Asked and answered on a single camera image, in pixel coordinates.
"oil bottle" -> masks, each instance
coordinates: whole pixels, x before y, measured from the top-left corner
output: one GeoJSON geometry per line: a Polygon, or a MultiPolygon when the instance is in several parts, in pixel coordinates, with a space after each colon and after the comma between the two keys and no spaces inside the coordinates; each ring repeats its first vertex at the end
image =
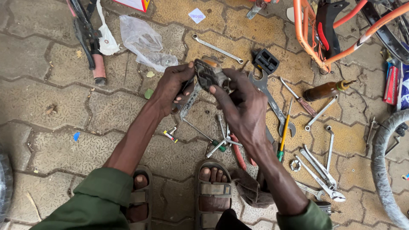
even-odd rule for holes
{"type": "Polygon", "coordinates": [[[327,82],[320,86],[304,91],[303,97],[306,99],[306,101],[316,101],[319,99],[332,97],[346,90],[347,88],[349,88],[350,84],[353,84],[357,81],[358,80],[348,82],[348,81],[342,80],[339,82],[333,82],[333,81],[327,82]]]}

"plastic bag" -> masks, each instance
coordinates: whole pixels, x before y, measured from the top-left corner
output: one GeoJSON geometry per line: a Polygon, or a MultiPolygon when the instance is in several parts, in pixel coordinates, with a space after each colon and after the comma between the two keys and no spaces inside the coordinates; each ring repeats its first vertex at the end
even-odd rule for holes
{"type": "Polygon", "coordinates": [[[162,36],[144,20],[127,15],[119,16],[124,46],[136,55],[136,61],[165,72],[166,67],[178,65],[175,55],[159,53],[163,49],[162,36]]]}
{"type": "Polygon", "coordinates": [[[99,28],[102,34],[102,37],[99,38],[99,51],[104,55],[112,55],[119,51],[119,45],[115,41],[114,36],[112,36],[108,26],[105,24],[105,18],[102,14],[101,0],[97,0],[97,10],[102,21],[102,26],[99,28]]]}

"clear plastic bag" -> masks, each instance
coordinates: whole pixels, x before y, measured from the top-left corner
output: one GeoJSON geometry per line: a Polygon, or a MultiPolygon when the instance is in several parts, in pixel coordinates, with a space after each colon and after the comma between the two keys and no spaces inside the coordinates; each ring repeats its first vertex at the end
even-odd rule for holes
{"type": "Polygon", "coordinates": [[[166,67],[178,65],[175,55],[160,53],[162,36],[144,20],[127,15],[119,16],[124,46],[136,55],[136,61],[165,72],[166,67]]]}

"green jacket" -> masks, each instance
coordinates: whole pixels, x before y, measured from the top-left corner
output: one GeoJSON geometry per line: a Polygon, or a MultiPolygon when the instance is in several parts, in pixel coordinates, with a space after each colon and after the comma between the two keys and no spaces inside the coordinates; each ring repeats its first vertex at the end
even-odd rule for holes
{"type": "MultiPolygon", "coordinates": [[[[31,230],[123,229],[128,222],[121,206],[128,207],[133,178],[113,168],[93,170],[74,189],[74,196],[31,230]]],[[[277,214],[280,229],[330,230],[331,219],[312,201],[304,214],[277,214]]]]}

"green-handled screwdriver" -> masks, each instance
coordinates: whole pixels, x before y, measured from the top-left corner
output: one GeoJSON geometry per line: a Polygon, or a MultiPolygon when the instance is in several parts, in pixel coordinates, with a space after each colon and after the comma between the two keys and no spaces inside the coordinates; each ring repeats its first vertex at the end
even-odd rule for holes
{"type": "MultiPolygon", "coordinates": [[[[205,136],[207,139],[209,139],[211,141],[211,144],[213,146],[217,146],[219,144],[219,142],[217,140],[213,140],[210,137],[208,137],[206,134],[204,134],[202,131],[198,130],[198,128],[196,128],[195,126],[193,126],[190,122],[188,122],[185,118],[183,118],[184,121],[186,121],[190,126],[192,126],[195,130],[197,130],[199,133],[201,133],[203,136],[205,136]]],[[[226,151],[226,147],[224,147],[223,145],[220,145],[219,150],[222,152],[226,151]]]]}

